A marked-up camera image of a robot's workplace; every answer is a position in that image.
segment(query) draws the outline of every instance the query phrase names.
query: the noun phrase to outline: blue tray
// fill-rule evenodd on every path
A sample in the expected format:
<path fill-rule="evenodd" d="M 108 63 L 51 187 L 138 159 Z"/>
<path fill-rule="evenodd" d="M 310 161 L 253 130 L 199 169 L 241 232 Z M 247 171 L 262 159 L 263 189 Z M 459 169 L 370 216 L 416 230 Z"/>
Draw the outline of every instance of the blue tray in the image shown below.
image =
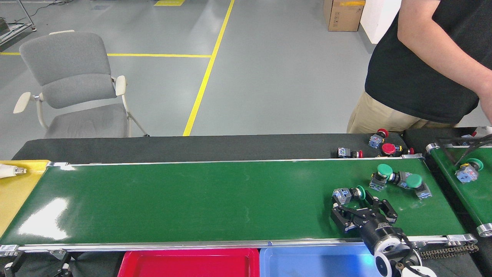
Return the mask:
<path fill-rule="evenodd" d="M 260 250 L 260 277 L 381 276 L 363 244 L 270 247 Z"/>

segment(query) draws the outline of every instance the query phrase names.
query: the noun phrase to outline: khaki pants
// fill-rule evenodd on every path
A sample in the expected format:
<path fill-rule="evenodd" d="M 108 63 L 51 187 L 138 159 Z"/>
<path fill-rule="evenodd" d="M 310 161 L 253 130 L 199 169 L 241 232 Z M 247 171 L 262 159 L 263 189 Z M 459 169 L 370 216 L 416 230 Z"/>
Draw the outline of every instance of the khaki pants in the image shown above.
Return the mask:
<path fill-rule="evenodd" d="M 384 128 L 401 132 L 410 128 L 450 128 L 455 124 L 437 123 L 394 110 L 362 93 L 348 121 L 347 133 L 369 134 Z"/>

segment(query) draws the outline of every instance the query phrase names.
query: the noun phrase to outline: office chair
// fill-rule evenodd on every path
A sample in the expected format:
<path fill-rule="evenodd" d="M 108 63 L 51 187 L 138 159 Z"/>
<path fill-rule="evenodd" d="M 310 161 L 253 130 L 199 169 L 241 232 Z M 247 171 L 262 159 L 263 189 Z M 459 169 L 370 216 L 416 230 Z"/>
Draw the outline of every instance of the office chair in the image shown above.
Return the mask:
<path fill-rule="evenodd" d="M 104 43 L 96 34 L 62 31 L 29 40 L 19 48 L 22 59 L 41 85 L 39 95 L 23 93 L 14 113 L 34 101 L 45 138 L 122 138 L 131 136 L 131 122 L 149 135 L 128 110 L 126 78 L 113 78 Z M 48 126 L 41 103 L 59 109 L 101 99 L 122 97 L 110 104 L 59 115 Z"/>

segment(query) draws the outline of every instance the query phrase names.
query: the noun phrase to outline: green conveyor belt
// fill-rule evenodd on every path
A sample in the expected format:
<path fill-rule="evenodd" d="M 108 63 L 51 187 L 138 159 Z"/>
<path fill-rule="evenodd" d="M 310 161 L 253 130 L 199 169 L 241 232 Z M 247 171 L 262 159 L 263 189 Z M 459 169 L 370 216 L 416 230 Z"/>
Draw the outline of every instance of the green conveyor belt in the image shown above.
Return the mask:
<path fill-rule="evenodd" d="M 356 237 L 330 219 L 335 188 L 368 188 L 377 165 L 422 175 L 433 197 L 374 196 L 409 236 L 464 234 L 419 159 L 49 167 L 0 244 L 258 241 Z"/>
<path fill-rule="evenodd" d="M 453 157 L 459 158 L 466 148 L 446 148 Z M 484 163 L 476 181 L 461 183 L 455 176 L 458 166 L 454 166 L 441 148 L 430 151 L 444 173 L 452 189 L 463 203 L 477 226 L 492 222 L 492 148 L 481 147 L 468 154 L 462 160 L 465 163 L 469 158 L 476 158 Z"/>

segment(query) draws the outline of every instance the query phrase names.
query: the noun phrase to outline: black t-shirt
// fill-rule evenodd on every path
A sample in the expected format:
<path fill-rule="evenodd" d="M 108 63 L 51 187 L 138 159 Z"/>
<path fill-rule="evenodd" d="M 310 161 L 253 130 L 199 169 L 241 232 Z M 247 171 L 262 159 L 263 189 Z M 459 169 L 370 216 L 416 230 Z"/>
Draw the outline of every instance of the black t-shirt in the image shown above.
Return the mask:
<path fill-rule="evenodd" d="M 492 69 L 492 0 L 441 0 L 432 18 L 465 53 Z M 366 92 L 403 113 L 458 123 L 476 108 L 477 95 L 425 64 L 397 31 L 398 15 L 374 49 Z"/>

